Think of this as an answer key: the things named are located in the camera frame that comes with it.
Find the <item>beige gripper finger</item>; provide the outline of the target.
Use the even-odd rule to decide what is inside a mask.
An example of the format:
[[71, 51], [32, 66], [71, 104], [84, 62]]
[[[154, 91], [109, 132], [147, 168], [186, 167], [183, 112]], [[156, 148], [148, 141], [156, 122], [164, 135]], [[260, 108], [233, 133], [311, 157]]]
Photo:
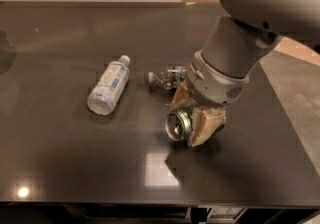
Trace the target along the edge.
[[226, 122], [224, 107], [195, 107], [191, 114], [192, 128], [188, 139], [189, 147], [204, 144], [219, 127]]
[[197, 102], [188, 89], [187, 81], [184, 80], [176, 89], [169, 110], [174, 111], [176, 109], [187, 108], [196, 105]]

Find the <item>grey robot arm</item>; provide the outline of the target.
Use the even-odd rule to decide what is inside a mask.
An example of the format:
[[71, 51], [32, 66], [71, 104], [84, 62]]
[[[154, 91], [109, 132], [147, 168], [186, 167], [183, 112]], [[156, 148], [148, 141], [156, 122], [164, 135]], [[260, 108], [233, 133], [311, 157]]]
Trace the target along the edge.
[[187, 66], [165, 121], [168, 136], [190, 147], [223, 127], [226, 107], [239, 99], [253, 67], [282, 38], [320, 49], [320, 0], [219, 1], [226, 13]]

